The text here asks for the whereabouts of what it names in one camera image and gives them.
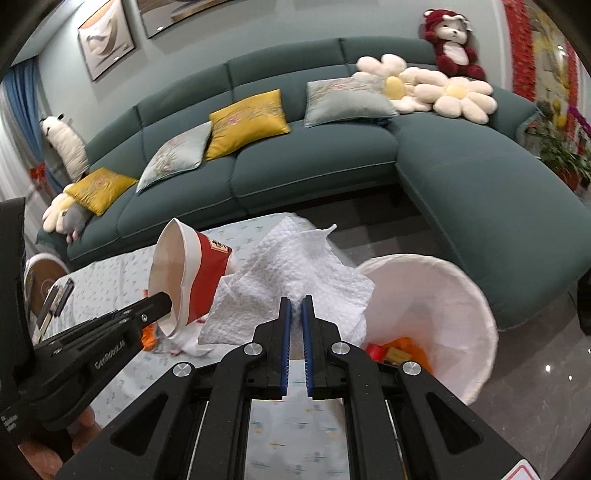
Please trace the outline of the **grey cushion left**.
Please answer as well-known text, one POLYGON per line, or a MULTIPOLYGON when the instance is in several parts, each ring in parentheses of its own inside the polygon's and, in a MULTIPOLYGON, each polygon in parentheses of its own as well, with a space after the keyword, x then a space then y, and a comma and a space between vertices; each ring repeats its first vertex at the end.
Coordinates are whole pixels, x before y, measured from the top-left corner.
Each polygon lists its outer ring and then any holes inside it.
POLYGON ((140 194, 158 182, 197 169, 202 161, 212 123, 207 121, 166 141, 151 157, 136 186, 140 194))

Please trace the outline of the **grey plush with flower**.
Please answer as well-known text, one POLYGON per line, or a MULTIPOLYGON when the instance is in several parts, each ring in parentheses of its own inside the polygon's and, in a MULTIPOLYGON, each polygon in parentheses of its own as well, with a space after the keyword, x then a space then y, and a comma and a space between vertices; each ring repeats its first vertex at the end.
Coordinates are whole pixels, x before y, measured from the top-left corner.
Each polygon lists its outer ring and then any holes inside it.
POLYGON ((58 194, 42 216, 42 228, 46 233, 58 233, 71 244, 77 241, 94 214, 77 203, 65 192, 58 194))

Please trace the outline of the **grey cushion right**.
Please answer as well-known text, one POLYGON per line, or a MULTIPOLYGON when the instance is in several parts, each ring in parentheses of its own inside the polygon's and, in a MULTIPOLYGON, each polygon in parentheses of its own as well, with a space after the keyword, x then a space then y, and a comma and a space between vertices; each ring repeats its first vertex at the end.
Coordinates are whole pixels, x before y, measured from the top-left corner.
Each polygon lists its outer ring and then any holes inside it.
POLYGON ((389 120, 399 112, 386 96, 386 81, 376 75, 311 81, 307 84, 304 126, 356 119, 389 120))

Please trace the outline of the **grey cushion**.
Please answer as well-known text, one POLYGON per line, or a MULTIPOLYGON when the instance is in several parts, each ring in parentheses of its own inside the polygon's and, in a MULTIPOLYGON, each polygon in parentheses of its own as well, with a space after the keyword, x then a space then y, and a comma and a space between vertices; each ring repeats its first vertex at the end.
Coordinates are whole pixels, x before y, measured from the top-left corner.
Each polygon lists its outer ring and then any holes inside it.
POLYGON ((197 169, 202 161, 212 123, 207 121, 166 141, 151 157, 136 186, 140 194, 158 182, 197 169))
POLYGON ((311 81, 307 84, 304 126, 356 119, 389 120, 399 112, 386 96, 386 81, 376 75, 311 81))

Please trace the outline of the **floral light blue tablecloth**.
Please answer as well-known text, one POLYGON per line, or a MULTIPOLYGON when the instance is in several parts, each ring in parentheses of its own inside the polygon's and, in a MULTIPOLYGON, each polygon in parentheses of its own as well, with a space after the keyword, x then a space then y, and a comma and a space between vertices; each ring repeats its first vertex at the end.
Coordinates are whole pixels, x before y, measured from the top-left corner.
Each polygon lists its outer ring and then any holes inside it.
MULTIPOLYGON (((232 248, 238 265, 285 217, 304 229, 316 228, 291 214, 272 214, 213 228, 208 237, 232 248)), ((352 266, 335 249, 342 263, 352 266)), ((98 394, 92 403, 95 422, 106 426, 133 400, 177 362, 201 367, 218 360, 237 345, 201 345, 198 336, 207 315, 181 332, 166 337, 158 327, 156 346, 136 355, 98 394)), ((345 418, 338 400, 314 401, 304 392, 304 360, 290 358, 287 398, 279 402, 257 401, 249 425, 249 450, 245 475, 249 479, 346 479, 345 418)))

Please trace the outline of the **red white paper cup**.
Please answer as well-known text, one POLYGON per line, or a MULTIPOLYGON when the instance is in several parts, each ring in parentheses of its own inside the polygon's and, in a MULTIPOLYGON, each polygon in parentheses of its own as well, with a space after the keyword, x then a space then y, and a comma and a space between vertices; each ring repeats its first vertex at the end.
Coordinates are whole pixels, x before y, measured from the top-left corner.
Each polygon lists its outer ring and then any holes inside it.
POLYGON ((170 338, 201 321, 219 281, 235 273, 237 265, 232 248, 171 219, 155 245, 148 277, 148 292, 163 292, 171 301, 170 313, 158 321, 161 332, 170 338))

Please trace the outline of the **yellow cushion left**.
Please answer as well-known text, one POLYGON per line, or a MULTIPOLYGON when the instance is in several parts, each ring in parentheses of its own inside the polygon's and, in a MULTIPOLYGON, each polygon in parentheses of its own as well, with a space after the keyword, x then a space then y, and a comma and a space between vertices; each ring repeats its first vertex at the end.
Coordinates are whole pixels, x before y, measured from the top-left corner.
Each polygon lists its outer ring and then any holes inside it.
POLYGON ((102 216, 108 208, 137 180, 101 167, 78 182, 65 188, 65 193, 76 203, 96 216, 102 216))

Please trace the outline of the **white daisy pillow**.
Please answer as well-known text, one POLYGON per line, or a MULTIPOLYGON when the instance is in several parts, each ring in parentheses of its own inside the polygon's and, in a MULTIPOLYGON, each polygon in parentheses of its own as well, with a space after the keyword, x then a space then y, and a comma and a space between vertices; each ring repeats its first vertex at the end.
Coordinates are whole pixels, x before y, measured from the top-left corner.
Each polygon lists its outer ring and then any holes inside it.
POLYGON ((400 114, 416 111, 428 112, 432 106, 416 96, 419 84, 432 84, 444 87, 448 77, 437 70, 409 67, 400 56, 384 54, 381 59, 362 56, 356 61, 356 73, 353 77, 369 79, 370 75, 385 79, 384 94, 400 114))
POLYGON ((463 117, 470 122, 485 125, 498 109, 493 92, 493 87, 485 81, 454 77, 443 85, 418 84, 415 87, 415 98, 429 104, 442 117, 463 117))

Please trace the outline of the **red monkey plush toy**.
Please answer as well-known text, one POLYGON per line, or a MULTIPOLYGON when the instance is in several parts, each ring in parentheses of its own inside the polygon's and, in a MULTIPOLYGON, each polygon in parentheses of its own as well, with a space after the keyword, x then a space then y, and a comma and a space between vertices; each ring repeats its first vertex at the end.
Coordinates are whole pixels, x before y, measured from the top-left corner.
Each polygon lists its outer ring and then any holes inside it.
POLYGON ((448 77, 485 81, 485 70, 471 46, 472 28, 467 17, 449 9, 426 10, 423 17, 424 38, 435 48, 438 69, 448 77))

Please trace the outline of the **blue curtain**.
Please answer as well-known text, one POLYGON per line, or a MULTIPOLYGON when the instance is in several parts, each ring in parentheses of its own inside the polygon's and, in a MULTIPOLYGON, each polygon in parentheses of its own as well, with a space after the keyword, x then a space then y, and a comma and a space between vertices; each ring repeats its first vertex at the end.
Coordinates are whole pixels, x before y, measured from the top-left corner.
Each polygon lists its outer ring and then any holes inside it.
POLYGON ((44 184, 52 197, 61 191, 51 170, 46 166, 41 128, 35 58, 10 67, 1 82, 1 110, 5 126, 12 136, 19 161, 34 183, 44 184))

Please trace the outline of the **yellow cushion centre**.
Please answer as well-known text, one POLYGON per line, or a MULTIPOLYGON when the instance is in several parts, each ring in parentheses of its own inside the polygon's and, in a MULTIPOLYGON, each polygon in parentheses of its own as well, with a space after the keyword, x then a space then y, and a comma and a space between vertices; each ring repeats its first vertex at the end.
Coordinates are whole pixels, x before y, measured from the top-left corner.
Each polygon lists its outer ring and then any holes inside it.
POLYGON ((266 138, 290 133, 280 90, 252 95, 209 114, 211 142, 204 160, 211 161, 266 138))

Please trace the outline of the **orange plastic bag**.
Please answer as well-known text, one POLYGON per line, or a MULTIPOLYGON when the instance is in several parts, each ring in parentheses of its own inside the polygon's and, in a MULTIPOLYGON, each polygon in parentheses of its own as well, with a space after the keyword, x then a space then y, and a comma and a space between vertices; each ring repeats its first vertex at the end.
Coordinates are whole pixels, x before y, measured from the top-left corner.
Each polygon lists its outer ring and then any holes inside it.
POLYGON ((369 343, 366 352, 377 362, 402 365, 414 361, 429 373, 433 372, 427 353, 410 337, 401 337, 384 345, 369 343))

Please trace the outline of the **dark green sectional sofa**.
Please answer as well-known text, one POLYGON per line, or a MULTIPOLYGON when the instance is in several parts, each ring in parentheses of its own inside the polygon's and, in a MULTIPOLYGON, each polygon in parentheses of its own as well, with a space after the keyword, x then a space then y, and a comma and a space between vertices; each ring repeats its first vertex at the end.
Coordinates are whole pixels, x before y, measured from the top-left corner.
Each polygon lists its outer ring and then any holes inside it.
POLYGON ((484 292, 500 329, 524 323, 589 276, 589 210, 519 144, 536 109, 501 88, 493 92, 499 107, 485 126, 431 113, 304 124, 308 83, 347 77, 360 56, 385 53, 422 67, 435 62, 423 40, 331 38, 276 45, 169 84, 94 136, 86 147, 92 168, 138 177, 168 139, 215 110, 270 90, 280 91, 290 131, 144 193, 122 194, 74 243, 43 231, 38 243, 79 268, 153 244, 174 217, 208 227, 385 186, 409 195, 444 257, 484 292))

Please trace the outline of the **white daisy pillow left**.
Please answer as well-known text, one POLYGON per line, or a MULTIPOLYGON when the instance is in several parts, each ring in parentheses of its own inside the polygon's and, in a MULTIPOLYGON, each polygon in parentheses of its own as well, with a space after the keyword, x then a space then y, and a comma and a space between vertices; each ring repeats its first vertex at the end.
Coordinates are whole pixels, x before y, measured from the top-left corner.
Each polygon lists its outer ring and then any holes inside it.
POLYGON ((400 56, 384 54, 381 59, 362 56, 356 61, 356 73, 353 77, 369 79, 370 75, 385 79, 384 94, 400 114, 416 111, 428 112, 432 106, 416 96, 419 84, 432 84, 444 87, 448 77, 437 70, 409 67, 400 56))

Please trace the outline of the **framed wall picture left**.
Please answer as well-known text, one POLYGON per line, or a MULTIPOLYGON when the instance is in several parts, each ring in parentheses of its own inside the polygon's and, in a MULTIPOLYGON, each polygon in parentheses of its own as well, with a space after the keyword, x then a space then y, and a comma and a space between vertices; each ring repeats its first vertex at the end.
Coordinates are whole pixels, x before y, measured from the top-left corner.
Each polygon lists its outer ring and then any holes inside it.
POLYGON ((94 11, 78 27, 77 38, 92 82, 135 50, 121 0, 106 1, 94 11))

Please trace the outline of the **white panda plush pillow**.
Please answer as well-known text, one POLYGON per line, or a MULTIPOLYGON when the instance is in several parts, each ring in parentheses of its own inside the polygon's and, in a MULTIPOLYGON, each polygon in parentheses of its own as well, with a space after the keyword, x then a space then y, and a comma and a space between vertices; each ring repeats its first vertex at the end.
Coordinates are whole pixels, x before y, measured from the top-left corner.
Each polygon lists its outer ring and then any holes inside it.
POLYGON ((41 119, 40 128, 48 144, 61 158, 70 180, 79 181, 89 168, 82 138, 64 120, 63 115, 41 119))

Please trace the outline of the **white paper towel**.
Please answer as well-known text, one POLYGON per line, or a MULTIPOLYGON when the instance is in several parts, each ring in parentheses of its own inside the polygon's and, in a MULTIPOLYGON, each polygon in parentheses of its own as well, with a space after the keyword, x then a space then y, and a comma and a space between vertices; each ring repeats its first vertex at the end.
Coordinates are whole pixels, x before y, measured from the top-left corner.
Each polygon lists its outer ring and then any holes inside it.
POLYGON ((238 271, 221 278, 198 343, 245 344, 256 326, 279 316, 280 299, 286 297, 293 305, 290 358, 301 360, 301 302, 310 295, 318 318, 337 325, 343 341, 362 345, 375 284, 335 255, 329 244, 335 229, 304 229, 290 217, 283 218, 238 271))

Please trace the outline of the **white lined trash bin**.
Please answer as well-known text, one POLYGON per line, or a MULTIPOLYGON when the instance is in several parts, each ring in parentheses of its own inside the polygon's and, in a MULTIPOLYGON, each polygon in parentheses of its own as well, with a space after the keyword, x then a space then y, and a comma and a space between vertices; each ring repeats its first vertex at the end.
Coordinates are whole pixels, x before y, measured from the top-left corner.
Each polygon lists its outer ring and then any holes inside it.
POLYGON ((375 284, 366 309, 366 342, 409 337, 426 353, 433 375, 465 404, 489 380, 498 332, 480 288, 455 264, 396 254, 358 267, 375 284))

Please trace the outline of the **potted orchid plant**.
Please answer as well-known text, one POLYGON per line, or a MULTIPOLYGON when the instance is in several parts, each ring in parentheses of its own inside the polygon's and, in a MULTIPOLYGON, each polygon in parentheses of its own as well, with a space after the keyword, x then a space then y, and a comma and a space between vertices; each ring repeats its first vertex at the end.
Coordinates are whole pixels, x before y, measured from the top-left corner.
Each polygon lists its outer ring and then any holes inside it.
POLYGON ((573 192, 590 189, 590 123, 573 105, 558 99, 536 102, 525 129, 526 145, 573 192))

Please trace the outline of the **yellow cushion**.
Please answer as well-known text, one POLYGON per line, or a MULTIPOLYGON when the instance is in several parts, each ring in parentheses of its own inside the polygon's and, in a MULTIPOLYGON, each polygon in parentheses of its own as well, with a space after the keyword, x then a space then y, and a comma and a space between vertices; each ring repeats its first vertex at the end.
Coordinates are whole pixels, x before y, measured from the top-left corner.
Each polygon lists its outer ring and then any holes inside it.
POLYGON ((290 133, 280 90, 252 95, 209 114, 211 142, 204 160, 211 161, 266 138, 290 133))
POLYGON ((108 208, 137 180, 101 167, 78 182, 65 188, 65 193, 76 203, 96 216, 102 216, 108 208))

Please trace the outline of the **white daisy pillow right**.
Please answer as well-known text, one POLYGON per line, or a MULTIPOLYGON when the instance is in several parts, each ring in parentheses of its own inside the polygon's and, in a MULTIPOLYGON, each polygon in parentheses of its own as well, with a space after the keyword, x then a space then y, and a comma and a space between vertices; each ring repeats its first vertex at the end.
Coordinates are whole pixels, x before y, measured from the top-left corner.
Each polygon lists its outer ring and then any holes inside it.
POLYGON ((443 85, 418 84, 415 87, 415 98, 429 104, 442 117, 463 117, 470 122, 485 125, 498 109, 493 92, 493 87, 485 81, 454 77, 443 85))

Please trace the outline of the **round wooden tray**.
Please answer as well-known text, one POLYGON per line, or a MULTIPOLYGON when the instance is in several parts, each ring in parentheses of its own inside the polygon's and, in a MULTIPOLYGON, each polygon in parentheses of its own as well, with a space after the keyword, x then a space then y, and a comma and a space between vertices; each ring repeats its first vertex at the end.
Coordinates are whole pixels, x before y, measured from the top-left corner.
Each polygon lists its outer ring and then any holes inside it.
POLYGON ((31 257, 25 266, 24 293, 26 307, 37 316, 57 279, 67 275, 66 264, 56 255, 39 253, 31 257))

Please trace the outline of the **black remote control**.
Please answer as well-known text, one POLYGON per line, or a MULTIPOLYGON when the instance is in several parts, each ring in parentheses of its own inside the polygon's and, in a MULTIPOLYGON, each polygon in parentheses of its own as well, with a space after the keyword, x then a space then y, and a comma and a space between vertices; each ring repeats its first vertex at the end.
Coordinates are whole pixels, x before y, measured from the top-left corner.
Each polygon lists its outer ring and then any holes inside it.
POLYGON ((32 336, 34 345, 41 342, 52 319, 61 315, 73 290, 72 279, 68 279, 63 285, 54 284, 51 287, 37 315, 36 327, 32 336))

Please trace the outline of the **framed wall picture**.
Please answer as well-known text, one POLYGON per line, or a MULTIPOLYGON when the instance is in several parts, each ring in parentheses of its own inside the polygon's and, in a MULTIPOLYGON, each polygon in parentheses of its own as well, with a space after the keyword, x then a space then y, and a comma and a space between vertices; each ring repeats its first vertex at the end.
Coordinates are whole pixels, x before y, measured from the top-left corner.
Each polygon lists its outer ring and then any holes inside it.
POLYGON ((228 0, 135 0, 148 38, 186 18, 224 3, 228 3, 228 0))
POLYGON ((106 1, 94 11, 78 27, 77 38, 92 82, 135 50, 121 0, 106 1))

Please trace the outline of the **framed wall picture right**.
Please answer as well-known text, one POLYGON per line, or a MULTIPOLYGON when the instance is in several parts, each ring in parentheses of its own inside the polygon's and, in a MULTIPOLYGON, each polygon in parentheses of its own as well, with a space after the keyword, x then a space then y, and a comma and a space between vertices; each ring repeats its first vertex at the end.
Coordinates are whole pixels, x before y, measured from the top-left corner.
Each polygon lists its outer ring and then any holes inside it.
POLYGON ((186 18, 224 3, 228 3, 228 0, 135 0, 148 38, 186 18))

